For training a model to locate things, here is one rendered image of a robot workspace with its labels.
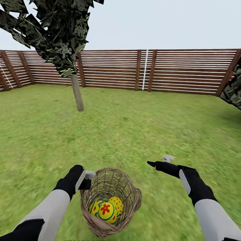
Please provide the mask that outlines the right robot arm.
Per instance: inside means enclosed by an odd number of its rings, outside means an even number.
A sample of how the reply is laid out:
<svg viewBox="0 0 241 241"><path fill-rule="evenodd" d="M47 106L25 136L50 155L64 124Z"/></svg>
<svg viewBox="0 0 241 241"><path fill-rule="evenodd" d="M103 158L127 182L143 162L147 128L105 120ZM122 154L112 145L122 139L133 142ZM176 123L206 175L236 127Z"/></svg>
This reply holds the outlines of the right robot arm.
<svg viewBox="0 0 241 241"><path fill-rule="evenodd" d="M241 230L228 216L206 186L195 168L174 165L173 156L164 155L162 162L147 163L156 170L180 178L188 196L192 199L206 241L241 241Z"/></svg>

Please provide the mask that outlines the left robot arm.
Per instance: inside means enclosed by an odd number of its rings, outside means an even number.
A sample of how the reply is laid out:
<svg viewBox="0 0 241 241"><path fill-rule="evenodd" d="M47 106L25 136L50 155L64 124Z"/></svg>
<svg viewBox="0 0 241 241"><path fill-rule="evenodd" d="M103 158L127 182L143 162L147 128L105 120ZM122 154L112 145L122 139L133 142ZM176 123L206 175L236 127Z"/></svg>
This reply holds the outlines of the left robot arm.
<svg viewBox="0 0 241 241"><path fill-rule="evenodd" d="M54 241L67 207L77 190L90 190L94 171L75 165L61 178L54 190L11 233L0 241ZM84 180L84 181L83 181Z"/></svg>

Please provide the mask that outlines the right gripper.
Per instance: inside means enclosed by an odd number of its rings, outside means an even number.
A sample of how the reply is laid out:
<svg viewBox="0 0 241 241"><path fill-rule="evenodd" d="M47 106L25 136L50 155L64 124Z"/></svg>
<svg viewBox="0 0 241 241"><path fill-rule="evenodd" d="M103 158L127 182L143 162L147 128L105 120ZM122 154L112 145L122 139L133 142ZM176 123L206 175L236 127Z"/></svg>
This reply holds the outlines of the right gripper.
<svg viewBox="0 0 241 241"><path fill-rule="evenodd" d="M168 162L160 162L160 161L156 161L156 162L147 161L147 163L153 167L156 167L156 170L162 171L162 172L165 172L166 174L171 175L171 166L173 164Z"/></svg>

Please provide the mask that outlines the easter egg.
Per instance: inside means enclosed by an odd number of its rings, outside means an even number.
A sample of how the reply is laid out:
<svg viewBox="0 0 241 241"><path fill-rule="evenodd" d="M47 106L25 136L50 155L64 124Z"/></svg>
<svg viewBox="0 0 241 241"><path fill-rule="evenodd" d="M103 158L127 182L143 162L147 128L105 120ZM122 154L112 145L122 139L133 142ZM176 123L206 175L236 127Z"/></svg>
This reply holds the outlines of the easter egg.
<svg viewBox="0 0 241 241"><path fill-rule="evenodd" d="M117 208L113 203L106 202L100 206L96 216L109 224L114 225L117 221Z"/></svg>
<svg viewBox="0 0 241 241"><path fill-rule="evenodd" d="M96 200L90 207L89 207L89 213L96 216L98 214L98 210L102 204L106 203L103 200ZM97 216L96 216L97 217Z"/></svg>
<svg viewBox="0 0 241 241"><path fill-rule="evenodd" d="M113 203L117 208L117 219L119 219L123 213L123 202L118 196L112 196L108 198L107 202Z"/></svg>

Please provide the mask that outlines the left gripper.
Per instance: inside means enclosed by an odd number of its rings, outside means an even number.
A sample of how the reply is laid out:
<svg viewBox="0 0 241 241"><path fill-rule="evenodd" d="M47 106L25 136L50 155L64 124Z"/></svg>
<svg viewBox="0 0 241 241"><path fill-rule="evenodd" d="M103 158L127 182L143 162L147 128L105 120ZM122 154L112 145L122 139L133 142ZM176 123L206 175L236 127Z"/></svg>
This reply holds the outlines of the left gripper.
<svg viewBox="0 0 241 241"><path fill-rule="evenodd" d="M91 179L84 179L83 183L78 188L79 190L90 190L91 187Z"/></svg>

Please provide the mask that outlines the wicker basket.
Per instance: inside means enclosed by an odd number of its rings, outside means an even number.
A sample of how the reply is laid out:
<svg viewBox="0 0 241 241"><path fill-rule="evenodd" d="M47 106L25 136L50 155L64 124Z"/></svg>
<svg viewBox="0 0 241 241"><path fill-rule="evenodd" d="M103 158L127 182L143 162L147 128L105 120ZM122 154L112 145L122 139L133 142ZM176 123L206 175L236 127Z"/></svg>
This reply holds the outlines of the wicker basket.
<svg viewBox="0 0 241 241"><path fill-rule="evenodd" d="M112 174L107 175L107 172L111 172ZM108 176L111 177L108 179L110 182L107 180ZM117 183L114 182L114 176L116 177ZM90 232L97 237L107 238L110 235L126 229L132 221L135 212L141 207L141 190L134 187L131 179L126 173L121 172L116 168L109 167L99 169L95 173L95 177L85 177L85 179L91 179L92 183L90 190L80 190L80 204L83 218L86 221ZM120 185L121 182L123 182L124 185ZM101 184L102 188L100 187ZM114 186L114 189L112 189L112 186ZM125 193L126 188L128 188L127 195ZM139 197L137 197L137 193L139 194ZM89 207L98 198L105 199L107 196L108 198L111 198L112 196L117 195L123 202L123 213L114 225L111 225L89 213Z"/></svg>

